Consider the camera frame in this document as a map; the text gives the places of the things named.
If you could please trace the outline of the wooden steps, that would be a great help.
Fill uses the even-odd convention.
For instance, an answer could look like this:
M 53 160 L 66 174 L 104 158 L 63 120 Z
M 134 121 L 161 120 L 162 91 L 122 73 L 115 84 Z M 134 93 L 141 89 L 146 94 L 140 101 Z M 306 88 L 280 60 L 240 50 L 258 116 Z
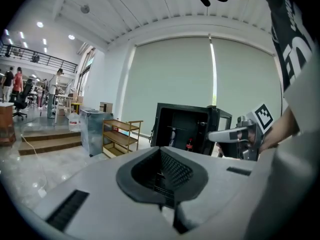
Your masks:
M 18 153 L 21 156 L 48 153 L 82 145 L 81 133 L 68 129 L 25 131 Z

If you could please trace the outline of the pale green roller blind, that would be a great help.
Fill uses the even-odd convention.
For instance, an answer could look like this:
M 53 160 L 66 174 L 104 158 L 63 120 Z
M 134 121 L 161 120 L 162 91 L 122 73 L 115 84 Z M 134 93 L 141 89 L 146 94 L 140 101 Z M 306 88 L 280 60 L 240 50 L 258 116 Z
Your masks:
M 213 102 L 208 37 L 173 38 L 135 49 L 122 105 L 122 121 L 142 120 L 149 135 L 159 103 L 207 107 Z
M 212 41 L 216 62 L 216 105 L 233 118 L 265 103 L 281 115 L 281 85 L 274 57 L 255 47 L 226 39 Z

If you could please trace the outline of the brown cardboard box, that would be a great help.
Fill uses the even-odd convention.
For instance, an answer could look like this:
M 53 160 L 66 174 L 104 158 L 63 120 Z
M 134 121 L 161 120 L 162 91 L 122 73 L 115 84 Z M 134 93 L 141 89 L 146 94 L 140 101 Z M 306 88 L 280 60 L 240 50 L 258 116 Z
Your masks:
M 113 104 L 109 102 L 100 102 L 99 110 L 104 113 L 112 113 L 113 112 Z

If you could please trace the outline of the large clear water jug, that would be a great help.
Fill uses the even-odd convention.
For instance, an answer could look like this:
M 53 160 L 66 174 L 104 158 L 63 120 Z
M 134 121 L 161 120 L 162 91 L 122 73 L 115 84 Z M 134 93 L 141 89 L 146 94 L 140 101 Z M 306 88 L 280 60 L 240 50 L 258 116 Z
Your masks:
M 71 112 L 67 118 L 69 131 L 80 132 L 80 116 L 76 112 Z

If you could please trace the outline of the black mini fridge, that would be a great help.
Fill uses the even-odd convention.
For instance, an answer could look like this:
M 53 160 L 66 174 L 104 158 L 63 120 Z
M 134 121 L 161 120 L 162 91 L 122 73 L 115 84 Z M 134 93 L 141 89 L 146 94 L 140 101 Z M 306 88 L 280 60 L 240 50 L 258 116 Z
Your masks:
M 173 148 L 186 150 L 189 138 L 193 139 L 193 153 L 210 156 L 215 143 L 207 139 L 209 132 L 229 130 L 232 115 L 215 105 L 207 107 L 158 103 L 154 125 L 149 138 L 152 147 L 169 147 L 175 131 Z

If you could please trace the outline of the white table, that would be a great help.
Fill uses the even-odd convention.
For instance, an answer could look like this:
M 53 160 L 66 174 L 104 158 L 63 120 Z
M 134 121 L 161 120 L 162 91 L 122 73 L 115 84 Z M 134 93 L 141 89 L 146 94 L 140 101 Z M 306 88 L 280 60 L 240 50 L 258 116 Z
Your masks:
M 71 97 L 65 94 L 59 94 L 56 96 L 56 98 L 57 98 L 57 103 L 55 105 L 55 118 L 54 118 L 55 124 L 58 121 L 60 110 L 63 110 L 65 116 L 68 116 L 72 112 Z

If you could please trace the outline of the person's black printed t-shirt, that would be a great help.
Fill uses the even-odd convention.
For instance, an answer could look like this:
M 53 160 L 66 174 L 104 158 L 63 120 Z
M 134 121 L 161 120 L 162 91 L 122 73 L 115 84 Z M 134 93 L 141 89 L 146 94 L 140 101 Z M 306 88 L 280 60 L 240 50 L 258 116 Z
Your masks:
M 266 0 L 272 41 L 279 59 L 283 89 L 299 76 L 318 42 L 314 13 L 317 0 Z

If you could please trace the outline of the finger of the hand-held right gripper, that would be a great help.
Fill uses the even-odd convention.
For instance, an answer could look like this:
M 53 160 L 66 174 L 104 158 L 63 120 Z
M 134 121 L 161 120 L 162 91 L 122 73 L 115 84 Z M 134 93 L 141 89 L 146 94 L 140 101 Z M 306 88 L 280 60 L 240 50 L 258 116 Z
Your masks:
M 215 143 L 250 142 L 248 139 L 248 127 L 246 126 L 221 131 L 212 131 L 207 134 L 207 139 Z

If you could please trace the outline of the brown wooden counter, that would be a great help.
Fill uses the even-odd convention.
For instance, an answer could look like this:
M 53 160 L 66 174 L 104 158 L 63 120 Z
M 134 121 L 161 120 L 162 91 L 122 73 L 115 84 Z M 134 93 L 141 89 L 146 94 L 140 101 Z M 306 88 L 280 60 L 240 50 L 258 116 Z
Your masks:
M 13 105 L 11 102 L 0 102 L 0 147 L 12 146 L 16 141 Z

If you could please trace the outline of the plastic-wrapped grey cabinet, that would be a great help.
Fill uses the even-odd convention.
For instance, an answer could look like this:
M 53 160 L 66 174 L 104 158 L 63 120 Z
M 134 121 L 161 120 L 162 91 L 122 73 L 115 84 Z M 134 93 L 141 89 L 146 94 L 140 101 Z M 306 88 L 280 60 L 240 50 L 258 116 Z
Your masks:
M 80 111 L 80 136 L 83 148 L 89 157 L 103 152 L 104 120 L 113 120 L 113 114 L 92 109 Z

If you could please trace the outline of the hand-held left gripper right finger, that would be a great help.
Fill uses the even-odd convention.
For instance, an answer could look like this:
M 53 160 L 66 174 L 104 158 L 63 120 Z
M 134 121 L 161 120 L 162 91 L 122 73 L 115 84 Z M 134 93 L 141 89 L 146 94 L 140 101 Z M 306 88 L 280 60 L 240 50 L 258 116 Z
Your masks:
M 177 155 L 183 164 L 204 169 L 206 185 L 194 199 L 178 205 L 178 220 L 194 234 L 245 234 L 257 203 L 248 192 L 255 162 L 217 158 L 172 147 L 161 147 Z

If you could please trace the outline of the tall dark-framed window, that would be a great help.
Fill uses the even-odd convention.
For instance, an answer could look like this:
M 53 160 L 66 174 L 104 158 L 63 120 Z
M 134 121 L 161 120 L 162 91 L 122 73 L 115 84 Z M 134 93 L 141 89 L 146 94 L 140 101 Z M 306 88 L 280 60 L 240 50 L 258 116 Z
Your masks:
M 77 78 L 76 91 L 78 96 L 83 96 L 86 82 L 89 76 L 90 68 L 95 57 L 96 49 L 90 46 L 83 54 L 83 60 L 80 63 L 79 74 Z

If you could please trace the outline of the wooden shelf rack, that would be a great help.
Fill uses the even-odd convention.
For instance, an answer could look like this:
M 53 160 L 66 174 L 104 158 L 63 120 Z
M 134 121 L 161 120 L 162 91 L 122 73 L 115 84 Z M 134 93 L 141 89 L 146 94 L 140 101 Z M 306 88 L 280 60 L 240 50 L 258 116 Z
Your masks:
M 132 153 L 132 145 L 139 148 L 143 120 L 122 122 L 118 119 L 104 120 L 102 124 L 102 152 L 109 159 Z

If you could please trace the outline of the black office chair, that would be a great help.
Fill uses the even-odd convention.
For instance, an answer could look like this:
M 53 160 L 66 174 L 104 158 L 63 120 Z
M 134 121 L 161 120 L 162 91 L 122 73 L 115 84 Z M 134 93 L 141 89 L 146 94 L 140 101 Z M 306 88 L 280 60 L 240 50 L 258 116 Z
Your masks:
M 22 120 L 24 120 L 24 117 L 28 117 L 26 113 L 22 113 L 21 110 L 25 109 L 27 107 L 27 96 L 30 94 L 31 90 L 33 88 L 33 81 L 31 78 L 29 78 L 25 86 L 23 88 L 23 91 L 17 96 L 16 100 L 14 101 L 14 107 L 15 112 L 12 114 L 12 117 L 20 117 Z

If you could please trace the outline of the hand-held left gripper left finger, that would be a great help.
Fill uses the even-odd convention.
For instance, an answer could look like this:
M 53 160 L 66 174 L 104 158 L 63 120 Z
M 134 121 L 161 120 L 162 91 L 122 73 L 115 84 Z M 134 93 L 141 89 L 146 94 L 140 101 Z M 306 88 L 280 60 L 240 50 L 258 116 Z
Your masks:
M 34 208 L 34 213 L 46 221 L 73 192 L 87 193 L 84 203 L 64 229 L 66 235 L 82 240 L 175 238 L 175 230 L 158 205 L 133 201 L 116 182 L 116 173 L 123 164 L 153 150 L 142 149 L 86 166 L 50 190 Z

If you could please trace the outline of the person's right forearm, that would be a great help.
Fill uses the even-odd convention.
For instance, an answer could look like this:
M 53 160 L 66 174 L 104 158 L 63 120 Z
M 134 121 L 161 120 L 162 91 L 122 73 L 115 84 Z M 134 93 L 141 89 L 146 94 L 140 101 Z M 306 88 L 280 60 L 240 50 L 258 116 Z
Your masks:
M 259 148 L 259 154 L 277 146 L 280 142 L 300 131 L 295 116 L 290 107 L 287 107 L 283 115 L 271 126 L 265 135 Z

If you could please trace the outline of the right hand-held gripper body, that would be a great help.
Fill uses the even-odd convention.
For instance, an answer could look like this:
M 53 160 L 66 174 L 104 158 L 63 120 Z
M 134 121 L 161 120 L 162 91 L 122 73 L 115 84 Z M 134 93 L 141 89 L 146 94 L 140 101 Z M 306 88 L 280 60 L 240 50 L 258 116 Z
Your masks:
M 246 161 L 257 161 L 259 158 L 259 150 L 264 141 L 267 131 L 271 128 L 274 119 L 263 103 L 257 108 L 250 111 L 245 116 L 237 118 L 235 128 L 248 127 L 247 141 L 236 143 L 219 143 L 220 151 L 218 157 L 227 157 Z

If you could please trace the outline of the black metal railing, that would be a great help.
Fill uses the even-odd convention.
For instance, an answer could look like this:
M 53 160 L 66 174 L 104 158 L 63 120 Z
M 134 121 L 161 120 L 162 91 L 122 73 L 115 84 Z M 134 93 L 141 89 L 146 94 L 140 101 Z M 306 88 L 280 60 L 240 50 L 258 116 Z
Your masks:
M 62 69 L 68 73 L 76 73 L 78 67 L 77 64 L 70 61 L 11 44 L 0 45 L 0 57 L 20 59 L 55 69 Z

